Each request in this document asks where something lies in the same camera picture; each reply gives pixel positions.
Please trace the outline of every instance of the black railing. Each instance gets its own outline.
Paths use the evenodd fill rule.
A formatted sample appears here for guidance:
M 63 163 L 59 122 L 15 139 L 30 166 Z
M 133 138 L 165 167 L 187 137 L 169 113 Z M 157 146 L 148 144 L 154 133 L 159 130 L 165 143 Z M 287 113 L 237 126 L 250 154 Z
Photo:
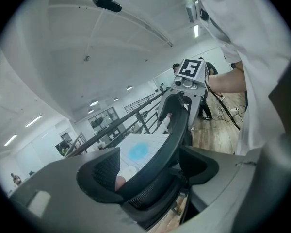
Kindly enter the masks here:
M 76 155 L 80 155 L 82 154 L 84 151 L 86 151 L 90 146 L 92 146 L 94 143 L 96 143 L 97 141 L 99 141 L 102 137 L 104 137 L 106 134 L 112 132 L 112 130 L 114 128 L 116 128 L 117 126 L 119 126 L 120 124 L 122 124 L 123 122 L 125 122 L 127 119 L 129 119 L 130 117 L 132 117 L 133 115 L 136 115 L 137 120 L 131 124 L 129 127 L 127 127 L 121 134 L 119 134 L 115 139 L 113 139 L 110 143 L 108 143 L 104 148 L 108 148 L 108 147 L 112 147 L 114 143 L 118 143 L 118 140 L 122 137 L 124 138 L 124 134 L 127 133 L 127 131 L 133 127 L 138 121 L 141 122 L 142 127 L 138 128 L 135 132 L 133 133 L 138 133 L 140 130 L 145 129 L 145 132 L 148 134 L 153 134 L 159 127 L 160 123 L 158 123 L 157 127 L 154 129 L 154 131 L 152 133 L 150 133 L 151 127 L 153 127 L 154 123 L 158 121 L 158 116 L 157 119 L 155 120 L 155 122 L 148 128 L 146 123 L 148 123 L 150 121 L 150 119 L 153 117 L 151 116 L 146 122 L 143 120 L 143 117 L 146 116 L 151 110 L 153 110 L 154 108 L 156 108 L 160 103 L 158 102 L 157 104 L 155 104 L 150 110 L 148 110 L 147 112 L 145 112 L 142 116 L 140 114 L 140 110 L 142 110 L 143 108 L 145 108 L 146 106 L 148 106 L 151 102 L 155 101 L 157 98 L 159 98 L 160 96 L 162 96 L 166 91 L 163 91 L 162 93 L 156 95 L 155 97 L 153 97 L 152 99 L 149 99 L 147 102 L 143 103 L 141 106 L 139 106 L 137 109 L 131 111 L 130 113 L 128 113 L 127 115 L 125 115 L 124 117 L 114 121 L 114 123 L 112 124 L 112 126 L 100 131 L 97 135 L 95 135 L 94 137 L 92 137 L 91 139 L 89 139 L 88 141 L 86 141 L 83 145 L 81 145 L 80 147 L 78 147 L 76 150 L 74 150 L 73 152 L 69 153 L 67 156 L 65 156 L 65 158 L 69 158 L 69 157 L 73 157 Z
M 131 103 L 130 105 L 125 106 L 124 109 L 126 110 L 127 113 L 132 112 L 134 109 L 137 109 L 138 107 L 148 102 L 153 97 L 154 97 L 154 93 L 151 94 L 150 96 L 147 96 L 143 99 L 138 100 L 137 102 L 134 102 L 134 103 Z

